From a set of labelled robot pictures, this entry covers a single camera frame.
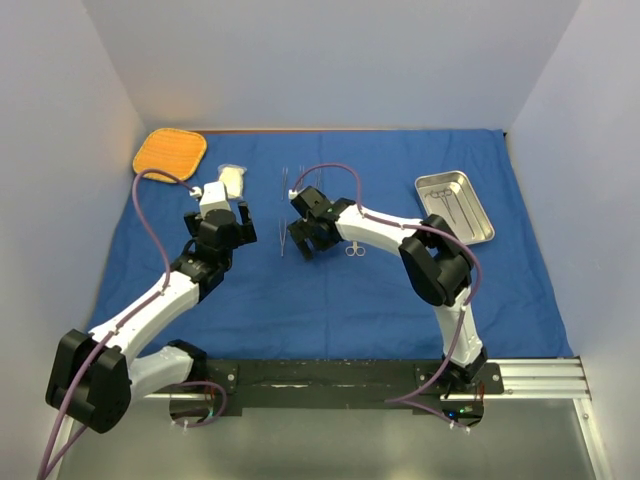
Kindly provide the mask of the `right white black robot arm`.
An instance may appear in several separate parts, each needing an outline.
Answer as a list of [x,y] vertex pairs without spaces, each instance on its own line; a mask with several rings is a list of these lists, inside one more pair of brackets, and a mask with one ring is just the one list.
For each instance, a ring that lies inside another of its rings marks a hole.
[[487,354],[470,306],[475,261],[444,218],[386,215],[353,200],[331,201],[314,187],[291,190],[289,199],[300,218],[288,225],[288,232],[305,259],[341,242],[398,256],[411,287],[434,308],[440,327],[444,358],[435,376],[445,375],[448,386],[459,393],[469,392],[480,382]]

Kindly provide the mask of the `steel instrument tray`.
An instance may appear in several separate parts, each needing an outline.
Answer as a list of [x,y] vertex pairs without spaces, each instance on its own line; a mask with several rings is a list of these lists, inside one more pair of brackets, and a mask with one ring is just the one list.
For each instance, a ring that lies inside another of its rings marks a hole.
[[444,218],[463,243],[474,245],[494,239],[494,227],[464,172],[420,176],[414,185],[426,213]]

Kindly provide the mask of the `blue surgical drape cloth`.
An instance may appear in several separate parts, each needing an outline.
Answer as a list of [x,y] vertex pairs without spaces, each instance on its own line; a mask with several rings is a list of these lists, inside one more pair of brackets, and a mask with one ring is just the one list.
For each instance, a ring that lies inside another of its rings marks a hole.
[[568,357],[572,350],[553,287],[499,130],[215,133],[192,183],[218,167],[247,168],[244,198],[257,241],[235,251],[223,282],[145,348],[187,341],[217,358],[437,358],[442,340],[432,308],[413,291],[401,260],[343,246],[303,259],[278,222],[296,218],[281,201],[299,165],[323,170],[330,198],[360,199],[381,213],[420,218],[415,180],[464,172],[495,229],[476,245],[483,279],[472,302],[476,328],[493,358]]

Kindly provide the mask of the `white gauze pad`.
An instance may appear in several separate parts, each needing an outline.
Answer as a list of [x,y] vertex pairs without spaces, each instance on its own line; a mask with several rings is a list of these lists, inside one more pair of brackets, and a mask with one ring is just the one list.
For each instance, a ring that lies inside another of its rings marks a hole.
[[244,198],[246,172],[246,167],[235,164],[222,164],[218,167],[216,183],[223,186],[228,199],[242,200]]

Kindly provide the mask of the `steel surgical scissors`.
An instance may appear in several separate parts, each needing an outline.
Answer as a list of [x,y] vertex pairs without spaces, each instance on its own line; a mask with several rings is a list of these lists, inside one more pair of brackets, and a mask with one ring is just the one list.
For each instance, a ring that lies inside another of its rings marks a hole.
[[345,254],[348,257],[363,257],[366,254],[366,248],[357,241],[352,241],[345,247]]

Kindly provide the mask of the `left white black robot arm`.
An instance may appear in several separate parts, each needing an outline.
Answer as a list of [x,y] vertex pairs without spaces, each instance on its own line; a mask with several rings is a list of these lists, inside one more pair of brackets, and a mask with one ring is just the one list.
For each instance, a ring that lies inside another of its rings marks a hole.
[[111,430],[140,397],[176,384],[185,392],[207,380],[205,353],[173,341],[159,353],[140,352],[173,320],[202,302],[224,279],[235,249],[256,242],[249,206],[188,213],[191,235],[169,272],[124,311],[89,333],[60,340],[46,403],[97,433]]

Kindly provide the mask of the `orange square woven mat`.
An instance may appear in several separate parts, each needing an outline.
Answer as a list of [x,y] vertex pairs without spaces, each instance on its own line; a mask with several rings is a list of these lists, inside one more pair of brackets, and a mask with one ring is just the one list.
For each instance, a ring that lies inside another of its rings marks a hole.
[[159,169],[181,181],[190,179],[207,151],[207,141],[199,133],[175,128],[151,132],[132,162],[138,174],[146,169]]

